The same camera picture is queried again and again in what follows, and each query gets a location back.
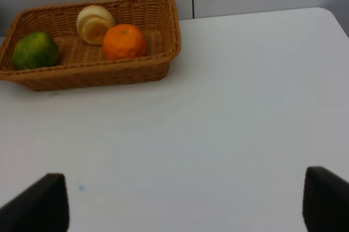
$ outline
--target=woven basket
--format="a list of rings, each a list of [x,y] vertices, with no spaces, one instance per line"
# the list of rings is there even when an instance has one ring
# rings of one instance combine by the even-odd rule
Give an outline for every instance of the woven basket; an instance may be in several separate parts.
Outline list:
[[[79,38],[78,13],[88,5],[101,5],[115,23],[140,28],[147,41],[147,56],[108,61],[101,46]],[[16,43],[35,31],[54,37],[60,60],[54,67],[16,70],[12,54]],[[164,78],[180,52],[180,31],[175,0],[109,0],[53,5],[25,10],[13,22],[0,49],[0,79],[34,91],[156,81]]]

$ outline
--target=green fruit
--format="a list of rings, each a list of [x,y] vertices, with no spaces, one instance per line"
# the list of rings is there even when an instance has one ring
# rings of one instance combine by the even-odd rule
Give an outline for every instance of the green fruit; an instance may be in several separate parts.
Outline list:
[[[12,60],[17,69],[51,67],[58,61],[58,46],[50,35],[35,32],[18,41]]]

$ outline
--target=white table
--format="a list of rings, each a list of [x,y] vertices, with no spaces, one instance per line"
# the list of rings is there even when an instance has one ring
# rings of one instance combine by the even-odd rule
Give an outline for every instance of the white table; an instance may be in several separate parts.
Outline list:
[[[306,167],[349,180],[347,36],[320,8],[180,26],[159,82],[1,82],[0,205],[62,172],[69,231],[306,231]]]

